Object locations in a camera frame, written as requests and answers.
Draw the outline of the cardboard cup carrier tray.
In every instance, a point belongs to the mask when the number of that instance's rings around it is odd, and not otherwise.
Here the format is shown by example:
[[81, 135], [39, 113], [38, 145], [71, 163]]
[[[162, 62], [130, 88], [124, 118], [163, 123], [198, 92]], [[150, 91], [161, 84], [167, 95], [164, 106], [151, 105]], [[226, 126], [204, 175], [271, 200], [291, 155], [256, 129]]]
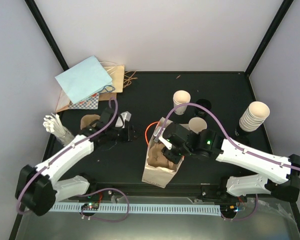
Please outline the cardboard cup carrier tray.
[[177, 165], [173, 164], [171, 161], [167, 160], [162, 152], [163, 148], [165, 147], [164, 144], [154, 144], [148, 153], [147, 163], [152, 167], [161, 167], [167, 168], [169, 170], [176, 171]]

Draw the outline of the white paper coffee cup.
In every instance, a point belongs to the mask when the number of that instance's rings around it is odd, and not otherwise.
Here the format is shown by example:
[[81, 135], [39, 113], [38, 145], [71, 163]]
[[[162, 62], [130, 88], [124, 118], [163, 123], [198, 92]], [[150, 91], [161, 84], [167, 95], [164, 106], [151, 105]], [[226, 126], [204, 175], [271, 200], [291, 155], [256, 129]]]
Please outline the white paper coffee cup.
[[200, 117], [193, 117], [188, 122], [188, 129], [196, 134], [199, 134], [202, 130], [207, 129], [207, 122]]

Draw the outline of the cream bear paper bag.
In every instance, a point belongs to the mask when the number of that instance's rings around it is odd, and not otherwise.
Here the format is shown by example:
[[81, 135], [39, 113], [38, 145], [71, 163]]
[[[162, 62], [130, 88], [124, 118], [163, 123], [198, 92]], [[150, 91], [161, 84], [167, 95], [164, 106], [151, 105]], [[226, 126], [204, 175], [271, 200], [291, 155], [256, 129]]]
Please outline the cream bear paper bag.
[[151, 138], [148, 140], [145, 165], [141, 179], [143, 183], [151, 184], [163, 189], [177, 174], [185, 158], [184, 156], [179, 156], [178, 164], [169, 161], [162, 153], [165, 145], [159, 141], [154, 141], [155, 133], [160, 130], [164, 120], [164, 117], [160, 119], [156, 124]]

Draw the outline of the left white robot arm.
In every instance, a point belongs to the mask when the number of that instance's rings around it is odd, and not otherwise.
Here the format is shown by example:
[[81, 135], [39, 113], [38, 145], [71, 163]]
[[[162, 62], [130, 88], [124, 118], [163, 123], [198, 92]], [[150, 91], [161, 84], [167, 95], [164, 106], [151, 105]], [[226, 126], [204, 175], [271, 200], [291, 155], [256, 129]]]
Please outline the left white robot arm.
[[61, 180], [61, 177], [84, 157], [109, 142], [125, 143], [136, 136], [130, 124], [131, 113], [117, 113], [107, 107], [101, 115], [88, 114], [81, 119], [80, 132], [62, 150], [32, 167], [24, 166], [17, 182], [15, 198], [37, 216], [46, 214], [56, 202], [83, 196], [93, 199], [97, 181], [86, 173]]

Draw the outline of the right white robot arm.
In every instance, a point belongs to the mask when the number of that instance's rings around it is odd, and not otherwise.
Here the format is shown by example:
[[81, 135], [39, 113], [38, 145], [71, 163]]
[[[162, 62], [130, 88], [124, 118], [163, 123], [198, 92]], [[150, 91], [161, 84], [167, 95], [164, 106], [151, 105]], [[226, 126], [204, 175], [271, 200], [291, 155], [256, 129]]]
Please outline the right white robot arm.
[[294, 203], [300, 193], [300, 156], [276, 156], [256, 150], [242, 143], [219, 136], [204, 129], [199, 133], [178, 123], [157, 126], [153, 140], [164, 145], [166, 159], [178, 164], [182, 157], [197, 156], [203, 160], [216, 160], [252, 171], [253, 175], [223, 178], [215, 190], [216, 198], [224, 202], [233, 197], [267, 194]]

